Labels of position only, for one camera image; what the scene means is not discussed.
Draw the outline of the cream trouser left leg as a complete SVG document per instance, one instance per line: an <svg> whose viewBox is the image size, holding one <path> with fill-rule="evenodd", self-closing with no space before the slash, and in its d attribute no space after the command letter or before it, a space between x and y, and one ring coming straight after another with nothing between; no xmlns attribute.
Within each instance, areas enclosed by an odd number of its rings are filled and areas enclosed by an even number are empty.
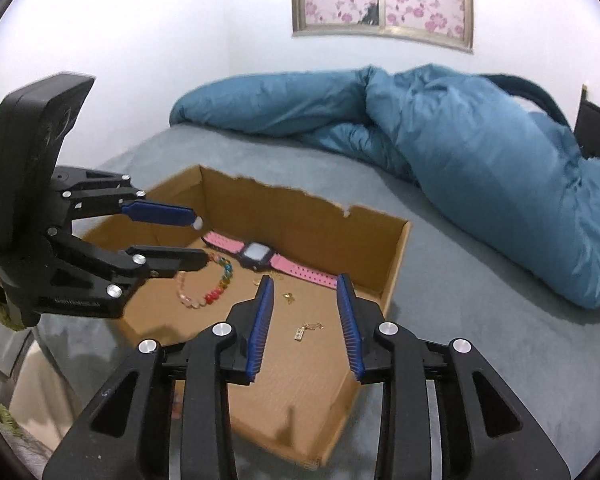
<svg viewBox="0 0 600 480"><path fill-rule="evenodd" d="M55 451L83 403L34 342L23 359L8 410L32 437Z"/></svg>

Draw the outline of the gold tag pendant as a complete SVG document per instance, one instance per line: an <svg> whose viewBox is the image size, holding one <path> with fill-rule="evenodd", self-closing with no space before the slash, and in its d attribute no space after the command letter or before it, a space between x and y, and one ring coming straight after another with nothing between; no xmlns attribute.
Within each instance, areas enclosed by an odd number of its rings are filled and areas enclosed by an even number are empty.
<svg viewBox="0 0 600 480"><path fill-rule="evenodd" d="M304 323L296 329L294 332L294 341L302 341L306 332L315 332L316 330L322 330L324 325L322 323Z"/></svg>

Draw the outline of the black headboard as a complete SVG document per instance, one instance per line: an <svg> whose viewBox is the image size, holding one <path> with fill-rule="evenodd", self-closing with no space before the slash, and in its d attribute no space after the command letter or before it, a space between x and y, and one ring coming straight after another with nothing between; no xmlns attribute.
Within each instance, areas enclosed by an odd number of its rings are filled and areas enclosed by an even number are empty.
<svg viewBox="0 0 600 480"><path fill-rule="evenodd" d="M588 99L587 86L582 86L574 135L585 158L600 158L600 106Z"/></svg>

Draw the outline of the pink strap smartwatch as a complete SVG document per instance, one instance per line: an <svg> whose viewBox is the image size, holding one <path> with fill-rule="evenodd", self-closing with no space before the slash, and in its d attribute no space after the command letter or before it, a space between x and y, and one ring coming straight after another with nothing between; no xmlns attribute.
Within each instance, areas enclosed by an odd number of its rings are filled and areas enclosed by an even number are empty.
<svg viewBox="0 0 600 480"><path fill-rule="evenodd" d="M217 232L204 234L202 240L211 248L232 255L240 265L256 272L277 271L314 285L335 289L337 279L328 273L295 263L268 245L258 242L242 242Z"/></svg>

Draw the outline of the teal blue duvet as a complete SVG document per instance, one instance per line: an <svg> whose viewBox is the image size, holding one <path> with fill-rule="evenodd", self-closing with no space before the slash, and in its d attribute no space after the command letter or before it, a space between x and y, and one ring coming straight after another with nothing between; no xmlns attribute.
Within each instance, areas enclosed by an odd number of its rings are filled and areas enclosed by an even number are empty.
<svg viewBox="0 0 600 480"><path fill-rule="evenodd" d="M234 76L186 93L169 122L290 136L377 166L558 295L600 308L600 158L527 79L434 64Z"/></svg>

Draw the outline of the brown cardboard box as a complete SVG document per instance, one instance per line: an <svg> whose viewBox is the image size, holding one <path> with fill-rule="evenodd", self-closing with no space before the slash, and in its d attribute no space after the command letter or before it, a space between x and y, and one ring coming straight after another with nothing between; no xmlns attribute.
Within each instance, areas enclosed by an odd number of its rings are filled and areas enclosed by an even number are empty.
<svg viewBox="0 0 600 480"><path fill-rule="evenodd" d="M211 291L221 276L213 262L180 278L150 280L126 305L118 322L122 334L132 342L155 338L177 344L212 325L233 323L237 312L249 313L237 340L261 357L251 370L252 383L228 390L230 422L238 434L285 460L309 468L325 465L346 426L358 383L335 287L297 278L290 268L346 274L358 296L387 310L410 224L203 166L162 182L149 195L193 208L204 227L196 231L114 216L88 231L86 239L105 249L201 248L207 238L232 247L258 242L279 254L283 267L234 266L219 295Z"/></svg>

